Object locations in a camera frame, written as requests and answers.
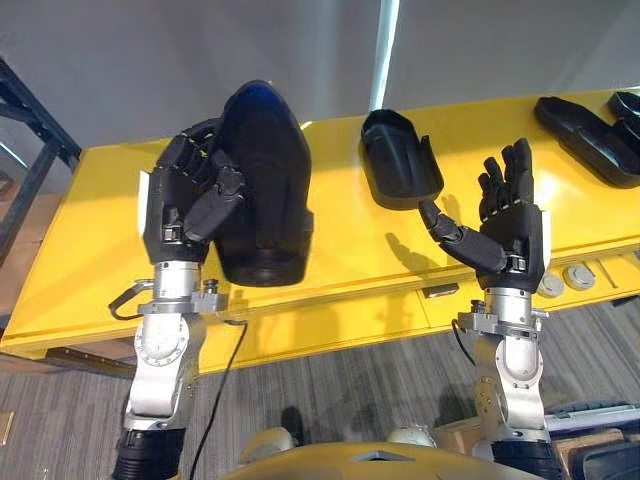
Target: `yellow table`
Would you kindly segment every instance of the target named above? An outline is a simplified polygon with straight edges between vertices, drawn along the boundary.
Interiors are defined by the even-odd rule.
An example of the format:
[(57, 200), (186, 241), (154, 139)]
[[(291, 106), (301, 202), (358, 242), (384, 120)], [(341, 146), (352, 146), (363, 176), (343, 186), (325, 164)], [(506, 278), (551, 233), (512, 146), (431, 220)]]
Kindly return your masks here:
[[(562, 96), (612, 122), (605, 106), (610, 94)], [(640, 248), (640, 188), (614, 189), (589, 173), (536, 123), (535, 101), (504, 99), (404, 112), (419, 134), (431, 137), (445, 179), (438, 203), (457, 221), (477, 227), (481, 192), (476, 178), (482, 161), (527, 137), (534, 154), (536, 201), (552, 212), (552, 264), (560, 268), (596, 258), (604, 264), (614, 256), (614, 275), (633, 272), (624, 287), (609, 285), (604, 292), (598, 288), (604, 288), (607, 277), (594, 267), (598, 288), (542, 303), (562, 308), (639, 292), (634, 257), (617, 255)], [(238, 364), (442, 330), (453, 313), (468, 309), (472, 295), (480, 298), (472, 271), (431, 241), (417, 212), (375, 204), (361, 167), (362, 122), (363, 117), (332, 119), (304, 130), (312, 151), (309, 207), (315, 214), (304, 281), (263, 289), (221, 283), (231, 298), (225, 315), (252, 322)], [(150, 170), (165, 145), (156, 141), (83, 152), (0, 349), (38, 358), (52, 347), (132, 335), (137, 321), (112, 319), (107, 304), (134, 279), (152, 276), (136, 233), (138, 172)], [(221, 277), (215, 254), (204, 273)], [(453, 296), (427, 300), (419, 290), (451, 282), (461, 285)], [(210, 326), (202, 371), (222, 366), (237, 334), (232, 327)]]

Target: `metal cylinder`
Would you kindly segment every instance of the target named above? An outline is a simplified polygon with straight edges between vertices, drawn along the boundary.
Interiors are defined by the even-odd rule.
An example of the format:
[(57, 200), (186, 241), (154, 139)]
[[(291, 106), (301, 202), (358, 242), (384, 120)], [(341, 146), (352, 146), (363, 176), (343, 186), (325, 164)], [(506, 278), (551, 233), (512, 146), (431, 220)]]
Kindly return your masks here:
[(196, 262), (160, 262), (155, 265), (154, 299), (190, 297), (200, 287), (200, 265)]
[(498, 316), (500, 323), (534, 327), (531, 293), (517, 288), (487, 288), (486, 312)]

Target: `robotic hand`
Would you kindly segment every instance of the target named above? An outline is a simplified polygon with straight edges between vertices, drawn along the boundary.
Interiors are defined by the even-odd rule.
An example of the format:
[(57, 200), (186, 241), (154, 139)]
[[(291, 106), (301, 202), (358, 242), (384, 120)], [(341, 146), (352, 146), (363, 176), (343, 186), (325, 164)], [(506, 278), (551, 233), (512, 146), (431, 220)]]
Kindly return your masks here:
[(419, 205), (431, 237), (449, 255), (476, 270), (483, 289), (533, 293), (544, 274), (542, 213), (533, 203), (531, 149), (526, 139), (502, 150), (505, 178), (491, 157), (478, 178), (482, 187), (480, 233), (457, 226), (432, 201)]
[[(206, 334), (201, 314), (227, 305), (215, 279), (201, 289), (210, 242), (234, 283), (290, 285), (303, 278), (312, 232), (306, 209), (310, 162), (282, 97), (254, 81), (229, 99), (220, 119), (173, 138), (153, 172), (143, 174), (143, 240), (154, 279), (136, 281), (109, 305), (120, 320), (144, 316), (135, 335), (138, 364), (114, 478), (178, 473)], [(153, 300), (139, 305), (138, 315), (117, 313), (145, 289), (153, 289)]]
[(471, 312), (460, 313), (457, 322), (479, 334), (475, 403), (495, 461), (559, 479), (538, 388), (539, 335), (546, 314), (531, 307), (531, 294), (545, 271), (543, 215), (533, 203), (526, 139), (505, 147), (502, 157), (504, 178), (492, 157), (478, 179), (480, 232), (456, 225), (432, 201), (422, 202), (419, 210), (431, 237), (476, 271), (485, 292), (484, 302), (474, 301)]

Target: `silver robotic arm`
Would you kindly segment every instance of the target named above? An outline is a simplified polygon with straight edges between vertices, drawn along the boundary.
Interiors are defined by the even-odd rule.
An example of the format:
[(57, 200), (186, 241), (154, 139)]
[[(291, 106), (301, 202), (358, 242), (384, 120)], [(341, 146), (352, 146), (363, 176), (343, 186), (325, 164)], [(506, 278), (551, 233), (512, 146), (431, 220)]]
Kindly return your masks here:
[(531, 308), (531, 294), (489, 288), (484, 302), (460, 313), (458, 324), (478, 334), (475, 342), (476, 409), (490, 442), (549, 442), (538, 382), (542, 319)]
[(526, 139), (502, 150), (505, 176), (488, 158), (482, 187), (480, 231), (456, 225), (431, 201), (419, 209), (440, 247), (476, 271), (484, 301), (460, 313), (457, 324), (478, 334), (475, 404), (494, 460), (547, 479), (560, 479), (540, 398), (540, 334), (547, 314), (531, 295), (548, 265), (549, 228), (533, 199), (531, 150)]
[(217, 282), (201, 288), (200, 265), (168, 261), (155, 265), (153, 300), (140, 305), (144, 319), (135, 334), (138, 359), (118, 443), (116, 479), (172, 478), (178, 473), (198, 377), (198, 354), (206, 335), (203, 313), (226, 308)]

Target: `black cable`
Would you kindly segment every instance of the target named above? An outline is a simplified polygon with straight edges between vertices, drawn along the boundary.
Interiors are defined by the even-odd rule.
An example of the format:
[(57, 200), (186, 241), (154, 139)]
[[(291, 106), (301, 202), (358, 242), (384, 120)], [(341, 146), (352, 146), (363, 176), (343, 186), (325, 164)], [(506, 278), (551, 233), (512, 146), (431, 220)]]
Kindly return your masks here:
[(196, 467), (198, 466), (198, 460), (200, 459), (200, 454), (202, 453), (202, 449), (204, 448), (204, 444), (207, 441), (207, 437), (209, 436), (209, 431), (213, 426), (213, 421), (216, 418), (216, 412), (218, 411), (218, 405), (220, 404), (220, 399), (222, 398), (222, 391), (224, 390), (224, 386), (227, 383), (227, 377), (229, 376), (229, 372), (231, 371), (231, 365), (233, 364), (233, 360), (236, 358), (236, 354), (238, 350), (240, 350), (240, 346), (242, 345), (242, 341), (244, 340), (244, 336), (247, 333), (247, 328), (249, 324), (246, 321), (236, 321), (236, 320), (226, 320), (225, 323), (234, 326), (242, 325), (242, 333), (240, 334), (240, 338), (238, 339), (238, 343), (236, 343), (236, 348), (234, 348), (233, 353), (231, 354), (231, 358), (229, 359), (229, 363), (224, 370), (224, 374), (222, 375), (222, 381), (220, 382), (220, 388), (218, 389), (218, 393), (216, 394), (216, 399), (213, 402), (213, 408), (211, 409), (211, 415), (209, 416), (209, 422), (207, 423), (207, 428), (205, 428), (202, 437), (200, 438), (200, 443), (198, 444), (198, 450), (196, 450), (196, 456), (193, 459), (193, 464), (191, 465), (191, 473), (189, 473), (189, 480), (193, 480), (196, 474)]
[(453, 328), (453, 334), (456, 336), (456, 340), (458, 341), (458, 345), (460, 346), (462, 353), (464, 353), (464, 356), (467, 357), (467, 359), (469, 359), (469, 361), (471, 362), (471, 365), (475, 367), (476, 361), (469, 354), (469, 352), (467, 352), (467, 349), (462, 344), (462, 340), (460, 340), (460, 335), (458, 335), (458, 320), (456, 320), (455, 318), (451, 320), (451, 327)]

